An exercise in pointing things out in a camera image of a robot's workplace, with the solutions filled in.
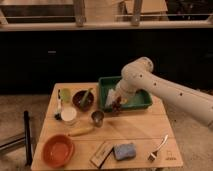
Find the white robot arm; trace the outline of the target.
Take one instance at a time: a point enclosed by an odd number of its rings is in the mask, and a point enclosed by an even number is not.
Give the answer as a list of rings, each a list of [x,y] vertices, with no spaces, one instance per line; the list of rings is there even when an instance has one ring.
[[[195,120],[213,130],[213,96],[155,76],[153,62],[140,57],[126,64],[121,70],[116,95],[131,99],[137,90],[145,90],[168,101]]]

